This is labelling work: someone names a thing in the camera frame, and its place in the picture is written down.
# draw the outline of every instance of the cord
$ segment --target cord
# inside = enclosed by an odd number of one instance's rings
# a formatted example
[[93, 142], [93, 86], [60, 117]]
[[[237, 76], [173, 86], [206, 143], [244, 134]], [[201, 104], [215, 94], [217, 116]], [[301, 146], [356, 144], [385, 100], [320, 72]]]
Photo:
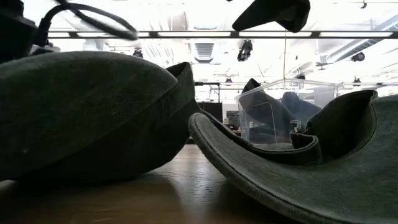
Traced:
[[[59, 5], [53, 7], [51, 10], [49, 10], [49, 12], [46, 13], [44, 18], [41, 20], [40, 25], [39, 25], [39, 34], [36, 38], [35, 44], [37, 44], [41, 47], [44, 47], [47, 43], [49, 30], [50, 30], [50, 26], [51, 26], [51, 20], [59, 12], [62, 12], [65, 10], [70, 10], [72, 13], [74, 13], [74, 15], [79, 17], [81, 20], [85, 21], [87, 24], [89, 24], [99, 30], [102, 30], [104, 32], [107, 32], [109, 34], [112, 34], [116, 37], [119, 37], [121, 39], [127, 39], [127, 40], [137, 40], [138, 39], [138, 31], [132, 25], [130, 25], [127, 21], [125, 21], [123, 18], [121, 18], [119, 16], [116, 16], [112, 13], [106, 12], [101, 9], [97, 9], [92, 6], [87, 6], [84, 4], [69, 3], [66, 0], [56, 0], [56, 1], [59, 3]], [[114, 21], [121, 24], [122, 26], [124, 26], [129, 32], [115, 29], [103, 22], [100, 22], [96, 19], [90, 18], [90, 17], [84, 15], [84, 13], [80, 12], [80, 10], [94, 12], [99, 15], [111, 18]]]

